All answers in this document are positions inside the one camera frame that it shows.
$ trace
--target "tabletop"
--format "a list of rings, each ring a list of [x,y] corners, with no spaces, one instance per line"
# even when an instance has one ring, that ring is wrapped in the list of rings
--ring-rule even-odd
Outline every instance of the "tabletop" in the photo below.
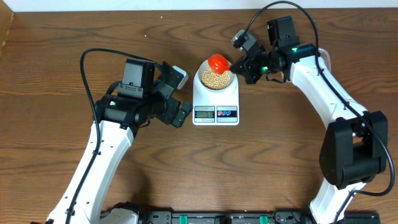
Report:
[[[388,148],[398,164],[398,9],[309,9],[332,74],[369,111],[389,120]],[[192,102],[193,76],[213,54],[235,61],[231,45],[257,10],[17,13],[0,58],[0,222],[44,222],[66,190],[85,150],[92,120],[80,76],[84,50],[102,47],[166,61],[190,76],[178,100]],[[314,43],[295,9],[263,13],[251,32],[269,49],[266,22],[291,15],[302,42]],[[90,53],[93,98],[123,77],[125,57]],[[176,211],[266,211],[304,208],[323,175],[318,163],[325,127],[293,84],[239,77],[240,123],[176,129],[154,119],[139,130],[104,202]],[[384,190],[389,172],[365,186]],[[398,222],[398,190],[355,196],[348,210],[377,211]]]

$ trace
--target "red object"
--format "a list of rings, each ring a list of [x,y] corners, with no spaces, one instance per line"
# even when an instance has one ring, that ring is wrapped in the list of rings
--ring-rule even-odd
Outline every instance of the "red object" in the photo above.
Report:
[[[225,71],[229,71],[228,61],[222,55],[215,54],[211,56],[207,62],[209,63],[210,68],[219,75]]]

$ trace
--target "white digital scale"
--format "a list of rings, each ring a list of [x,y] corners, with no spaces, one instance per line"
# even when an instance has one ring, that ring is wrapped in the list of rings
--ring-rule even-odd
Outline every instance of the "white digital scale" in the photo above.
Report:
[[[238,125],[239,85],[236,74],[228,71],[230,83],[227,88],[211,90],[200,81],[203,72],[208,69],[209,64],[206,60],[200,65],[193,79],[193,124]]]

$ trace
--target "green light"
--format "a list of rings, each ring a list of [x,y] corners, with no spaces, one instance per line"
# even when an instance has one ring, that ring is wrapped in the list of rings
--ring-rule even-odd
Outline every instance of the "green light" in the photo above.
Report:
[[[268,70],[268,67],[267,67],[267,66],[261,68],[261,72],[262,72],[262,73],[266,73],[267,70]]]

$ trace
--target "wooden surface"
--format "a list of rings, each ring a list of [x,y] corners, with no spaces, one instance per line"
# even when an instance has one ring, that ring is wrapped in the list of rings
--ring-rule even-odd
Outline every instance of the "wooden surface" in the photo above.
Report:
[[[80,77],[81,53],[118,49],[178,65],[190,74],[179,100],[192,100],[193,75],[210,55],[236,60],[231,38],[256,11],[18,13],[0,59],[0,222],[43,222],[64,193],[86,147],[91,110]],[[398,9],[311,9],[333,74],[369,111],[389,119],[398,164]],[[266,22],[291,14],[302,42],[313,42],[297,10],[270,10],[252,31],[269,49]],[[125,58],[93,53],[86,73],[95,99],[123,75]],[[292,84],[240,83],[237,127],[180,129],[154,120],[124,156],[104,208],[127,200],[174,210],[303,208],[322,181],[325,128]],[[388,171],[365,189],[384,190]],[[398,190],[358,195],[349,210],[398,222]]]
[[[0,0],[0,57],[2,48],[6,44],[6,38],[10,29],[13,15],[14,13],[8,8],[6,3]]]

